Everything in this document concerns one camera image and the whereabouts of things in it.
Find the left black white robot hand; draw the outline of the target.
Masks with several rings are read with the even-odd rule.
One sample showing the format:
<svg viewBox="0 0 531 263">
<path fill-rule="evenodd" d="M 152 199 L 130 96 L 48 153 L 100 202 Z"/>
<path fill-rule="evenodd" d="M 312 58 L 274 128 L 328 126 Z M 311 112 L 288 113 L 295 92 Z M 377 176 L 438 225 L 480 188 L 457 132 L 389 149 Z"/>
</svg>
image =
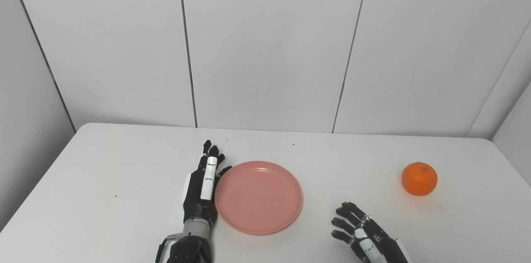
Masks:
<svg viewBox="0 0 531 263">
<path fill-rule="evenodd" d="M 188 189 L 183 202 L 183 221 L 204 219 L 210 226 L 217 220 L 217 210 L 214 204 L 214 193 L 218 182 L 232 166 L 220 169 L 225 156 L 220 153 L 218 146 L 210 140 L 203 144 L 201 159 L 197 169 L 191 173 Z"/>
</svg>

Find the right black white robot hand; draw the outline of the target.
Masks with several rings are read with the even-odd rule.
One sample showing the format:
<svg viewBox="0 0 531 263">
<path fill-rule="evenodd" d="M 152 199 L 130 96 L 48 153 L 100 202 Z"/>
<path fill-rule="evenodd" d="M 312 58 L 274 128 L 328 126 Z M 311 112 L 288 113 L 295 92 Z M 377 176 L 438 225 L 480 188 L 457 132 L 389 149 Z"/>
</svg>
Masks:
<svg viewBox="0 0 531 263">
<path fill-rule="evenodd" d="M 331 220 L 336 227 L 331 235 L 345 242 L 363 263 L 411 263 L 412 259 L 400 240 L 386 231 L 356 204 L 345 201 Z"/>
</svg>

